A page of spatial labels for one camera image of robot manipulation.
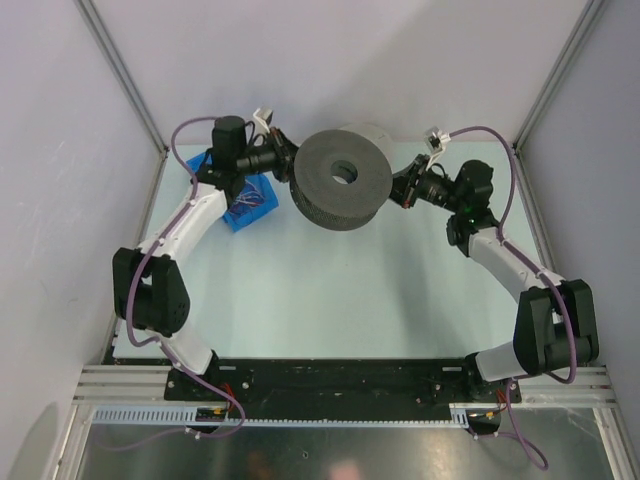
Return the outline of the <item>black filament spool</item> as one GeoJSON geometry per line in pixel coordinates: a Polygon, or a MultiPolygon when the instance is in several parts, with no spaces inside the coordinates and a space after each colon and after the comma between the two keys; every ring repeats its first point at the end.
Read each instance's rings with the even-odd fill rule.
{"type": "Polygon", "coordinates": [[[377,214],[392,190],[386,155],[347,130],[324,130],[300,145],[289,188],[300,213],[332,231],[358,229],[377,214]]]}

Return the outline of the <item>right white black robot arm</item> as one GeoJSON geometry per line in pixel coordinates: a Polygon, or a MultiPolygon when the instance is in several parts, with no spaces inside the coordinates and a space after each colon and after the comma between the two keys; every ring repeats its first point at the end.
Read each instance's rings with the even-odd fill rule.
{"type": "Polygon", "coordinates": [[[391,200],[404,209],[423,200],[449,211],[449,244],[484,267],[517,304],[511,341],[468,355],[463,393],[484,401],[496,391],[497,381],[541,375],[572,383],[579,365],[599,354],[590,286],[549,271],[506,238],[490,209],[489,165],[469,160],[450,178],[432,172],[428,161],[419,155],[394,174],[391,200]]]}

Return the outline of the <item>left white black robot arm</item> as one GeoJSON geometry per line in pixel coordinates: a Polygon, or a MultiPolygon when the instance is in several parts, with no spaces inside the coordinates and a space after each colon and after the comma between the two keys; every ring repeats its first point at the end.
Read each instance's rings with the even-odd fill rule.
{"type": "Polygon", "coordinates": [[[180,265],[206,231],[241,195],[249,175],[270,172],[286,183],[297,146],[272,124],[273,112],[259,108],[251,119],[212,118],[211,146],[190,177],[187,193],[164,225],[136,248],[113,256],[114,309],[129,342],[157,344],[175,368],[189,372],[186,387],[197,398],[214,397],[221,376],[209,368],[213,350],[189,323],[190,298],[180,265]]]}

